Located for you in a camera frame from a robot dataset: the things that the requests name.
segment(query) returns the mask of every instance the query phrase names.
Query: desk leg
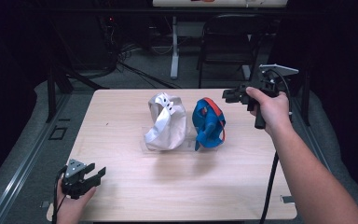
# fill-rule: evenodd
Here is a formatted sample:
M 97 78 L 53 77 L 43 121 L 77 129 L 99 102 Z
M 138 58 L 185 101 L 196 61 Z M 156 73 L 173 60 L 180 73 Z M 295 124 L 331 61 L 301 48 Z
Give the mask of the desk leg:
M 171 79 L 178 78 L 178 65 L 179 65 L 179 53 L 178 53 L 178 34 L 177 34 L 176 17 L 172 20 L 172 65 L 171 65 Z

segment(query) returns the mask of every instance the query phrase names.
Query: hand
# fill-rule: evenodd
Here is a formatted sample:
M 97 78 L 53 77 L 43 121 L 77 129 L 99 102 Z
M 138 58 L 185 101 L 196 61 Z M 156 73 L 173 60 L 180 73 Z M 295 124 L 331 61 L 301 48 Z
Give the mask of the hand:
M 58 181 L 57 187 L 57 207 L 60 206 L 63 197 L 65 197 L 65 195 L 62 193 L 61 184 L 62 180 L 60 179 Z M 65 198 L 62 202 L 60 210 L 57 213 L 57 224 L 78 223 L 81 218 L 81 215 L 83 214 L 84 207 L 92 198 L 96 190 L 97 189 L 95 187 L 91 188 L 89 191 L 87 191 L 87 193 L 85 193 L 77 200 Z
M 253 87 L 246 88 L 246 93 L 260 104 L 261 115 L 266 121 L 266 132 L 269 135 L 272 136 L 274 131 L 282 126 L 292 126 L 289 119 L 289 100 L 286 93 L 280 91 L 277 97 L 271 98 Z M 251 111 L 251 114 L 255 116 L 257 109 Z

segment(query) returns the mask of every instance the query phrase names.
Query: gray carpet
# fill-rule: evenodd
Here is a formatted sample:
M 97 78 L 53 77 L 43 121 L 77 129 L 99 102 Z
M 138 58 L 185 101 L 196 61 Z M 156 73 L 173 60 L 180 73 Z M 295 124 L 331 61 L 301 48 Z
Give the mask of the gray carpet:
M 134 50 L 125 60 L 125 64 L 143 72 L 174 83 L 181 88 L 197 88 L 198 71 L 197 48 L 183 45 L 180 51 L 179 76 L 170 79 L 171 53 L 157 54 L 144 50 Z M 259 62 L 267 59 L 268 49 L 261 52 Z M 237 68 L 216 70 L 207 68 L 209 77 L 221 74 L 232 74 L 225 79 L 241 77 Z M 91 71 L 82 72 L 85 76 Z M 27 126 L 0 169 L 0 223 L 48 223 L 46 212 L 48 203 L 52 202 L 52 189 L 56 173 L 65 165 L 77 132 L 87 111 L 92 89 L 83 83 L 71 79 L 75 90 L 70 95 L 57 91 L 58 114 L 46 124 L 48 117 L 47 84 L 42 83 L 35 91 L 38 99 L 34 113 Z M 125 70 L 120 65 L 108 76 L 94 78 L 96 83 L 111 89 L 152 89 L 164 88 L 153 81 L 147 83 L 140 76 Z M 238 82 L 205 81 L 205 88 L 233 88 Z M 304 141 L 316 152 L 322 151 L 320 158 L 325 161 L 334 176 L 345 186 L 358 202 L 358 186 L 349 176 L 339 157 L 339 145 L 334 131 L 323 111 L 323 107 L 314 94 L 310 97 L 310 127 L 304 125 L 299 116 L 294 116 L 294 126 Z M 19 171 L 25 161 L 29 172 Z M 13 181 L 22 175 L 22 182 Z M 302 223 L 301 217 L 294 220 L 268 220 L 266 223 Z

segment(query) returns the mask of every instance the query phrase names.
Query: human arm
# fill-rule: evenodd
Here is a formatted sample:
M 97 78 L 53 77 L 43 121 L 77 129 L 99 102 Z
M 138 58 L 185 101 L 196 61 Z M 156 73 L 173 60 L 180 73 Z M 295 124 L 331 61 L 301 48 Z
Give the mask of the human arm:
M 62 180 L 58 181 L 57 187 L 57 202 L 60 205 L 65 195 L 62 193 Z M 57 213 L 57 224 L 76 224 L 79 222 L 81 215 L 83 214 L 84 207 L 94 195 L 97 189 L 92 187 L 79 199 L 65 198 L 62 202 L 60 210 Z
M 358 206 L 351 195 L 317 160 L 293 129 L 285 93 L 270 98 L 247 88 L 260 103 L 266 132 L 278 152 L 283 173 L 306 223 L 358 223 Z

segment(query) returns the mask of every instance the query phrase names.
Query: dark background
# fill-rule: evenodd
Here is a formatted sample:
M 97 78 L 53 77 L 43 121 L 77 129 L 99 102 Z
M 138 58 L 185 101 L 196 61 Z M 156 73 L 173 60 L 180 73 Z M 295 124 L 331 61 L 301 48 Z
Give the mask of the dark background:
M 70 7 L 71 2 L 48 1 L 48 4 Z M 111 2 L 117 7 L 150 7 L 150 1 Z M 148 49 L 148 25 L 161 23 L 158 17 L 114 17 L 125 35 L 115 36 L 117 46 L 109 46 L 101 21 L 95 17 L 56 16 L 53 21 L 60 26 L 54 30 L 43 16 L 29 20 L 15 10 L 40 4 L 0 0 L 0 165 L 33 112 L 34 87 L 47 79 L 51 58 L 74 69 L 112 70 L 116 68 L 115 57 L 123 38 L 131 38 Z M 78 4 L 95 7 L 89 1 Z M 336 131 L 341 158 L 358 183 L 358 2 L 289 1 L 288 9 L 319 10 L 326 14 L 282 18 L 269 61 L 309 72 L 310 89 L 321 99 Z M 84 30 L 89 35 L 76 38 L 76 32 Z M 59 35 L 73 41 L 61 42 Z M 76 52 L 67 52 L 66 45 Z

